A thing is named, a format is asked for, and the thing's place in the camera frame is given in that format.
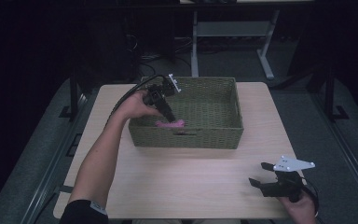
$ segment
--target floor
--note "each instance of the floor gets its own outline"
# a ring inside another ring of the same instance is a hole
[[[201,53],[200,75],[235,77],[237,81],[259,81],[269,86],[285,81],[296,42],[271,44],[268,60],[276,76],[273,80],[264,77],[257,48],[259,42],[255,41],[213,54]],[[141,65],[142,74],[152,75],[153,67],[160,74],[190,76],[189,53],[176,56],[180,59],[175,63],[160,59]],[[309,80],[305,77],[284,90],[271,90],[272,98],[297,157],[317,164],[315,169],[304,171],[304,176],[319,190],[321,220],[358,224],[358,106],[347,88],[336,80],[335,105],[341,105],[349,119],[331,122],[322,109],[324,91],[307,92]],[[62,109],[70,104],[69,80],[62,83],[1,191],[0,224],[58,223],[52,215],[57,200],[55,192],[65,179],[72,160],[67,154],[72,153],[72,145],[82,134],[97,94],[98,87],[91,93],[79,93],[79,114],[70,122],[68,118],[60,118]],[[249,222],[271,223],[270,220]],[[274,222],[292,223],[286,219]]]

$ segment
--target light wooden tabletop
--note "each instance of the light wooden tabletop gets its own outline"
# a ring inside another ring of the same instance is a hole
[[[78,168],[118,101],[133,85],[101,87],[65,179],[73,186]],[[260,163],[281,155],[295,158],[268,87],[237,83],[244,132],[237,149],[135,147],[124,128],[117,170],[106,211],[109,218],[279,218],[274,198],[264,198],[248,177],[276,182]],[[62,192],[54,209],[61,217],[69,198]]]

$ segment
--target wire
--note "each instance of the wire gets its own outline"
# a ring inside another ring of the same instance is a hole
[[[315,191],[316,197],[319,198],[319,190],[316,188],[316,186],[312,182],[310,182],[310,180],[308,180],[307,178],[305,178],[305,177],[301,177],[301,178],[304,179],[305,181],[307,181],[308,183],[310,183],[313,190]]]
[[[181,40],[185,40],[185,44],[176,47],[175,53],[185,53],[190,51],[193,40],[190,37],[184,37]]]
[[[317,219],[321,224],[324,224],[324,222],[322,221],[322,219],[321,219],[319,216],[317,216],[316,219]]]
[[[136,91],[138,91],[139,88],[141,88],[144,84],[146,84],[147,82],[155,79],[156,77],[162,77],[164,79],[164,81],[168,82],[168,79],[163,76],[163,75],[154,75],[152,77],[149,77],[143,81],[141,81],[139,84],[135,85],[134,87],[132,87],[129,91],[127,91],[121,98],[120,100],[118,100],[117,104],[115,105],[115,107],[113,108],[112,112],[109,115],[109,118],[107,119],[107,121],[109,121],[110,117],[116,112],[116,110],[118,109],[118,107],[125,101],[127,100],[127,98],[129,98],[129,96],[131,96],[132,94],[134,94]]]
[[[132,49],[136,49],[138,47],[138,39],[136,38],[136,36],[135,35],[127,35],[127,37],[131,37],[134,39],[134,45],[133,45]]]
[[[228,43],[221,43],[222,41],[216,40],[215,37],[205,38],[202,41],[198,41],[198,51],[200,54],[216,54],[228,50]]]
[[[159,59],[159,58],[161,58],[161,54],[141,56],[141,59],[142,59],[142,60],[149,60],[150,62],[151,62],[151,61],[154,61],[154,60],[156,60],[156,59]]]
[[[179,58],[179,57],[177,57],[177,56],[175,56],[175,58],[181,60],[182,62],[184,62],[185,64],[187,64],[187,65],[191,68],[191,64],[188,63],[185,59]]]
[[[146,67],[149,67],[152,71],[153,71],[153,75],[155,75],[156,74],[156,69],[153,67],[153,66],[151,66],[151,65],[149,65],[149,64],[146,64],[146,63],[139,63],[140,65],[143,65],[143,66],[146,66]]]

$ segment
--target wicker basket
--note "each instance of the wicker basket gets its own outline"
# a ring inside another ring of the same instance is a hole
[[[202,147],[235,149],[243,126],[233,77],[176,77],[180,93],[167,97],[184,128],[156,127],[163,117],[131,119],[129,129],[137,147]],[[161,83],[161,79],[151,83]]]

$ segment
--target metal frame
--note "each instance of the metal frame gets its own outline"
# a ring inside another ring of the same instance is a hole
[[[41,212],[43,202],[48,197],[48,190],[52,187],[51,184],[54,177],[54,172],[56,171],[60,158],[65,155],[67,149],[72,145],[71,139],[73,138],[71,136],[76,135],[76,127],[79,125],[80,118],[84,113],[87,101],[88,100],[84,94],[79,96],[76,102],[78,106],[78,116],[74,117],[73,122],[69,122],[69,125],[66,128],[64,135],[62,136],[59,147],[57,147],[57,150],[54,152],[48,168],[34,192],[33,199],[31,200],[25,214],[22,217],[21,223],[34,223],[38,213]]]
[[[312,94],[312,101],[316,104],[318,111],[321,114],[321,117],[324,119],[324,122],[327,124],[330,132],[336,138],[339,148],[341,149],[342,156],[344,157],[345,162],[347,163],[351,173],[353,174],[354,179],[358,184],[358,160],[352,153],[351,146],[345,140],[345,137],[342,135],[341,130],[338,128],[336,123],[331,120],[330,116],[325,113],[325,108],[321,99],[317,94]]]
[[[274,10],[270,21],[198,21],[197,11],[193,18],[193,46],[191,52],[191,76],[199,76],[197,58],[198,36],[264,36],[266,41],[261,49],[257,50],[257,56],[261,62],[267,79],[273,79],[274,75],[267,60],[267,51],[280,10]]]

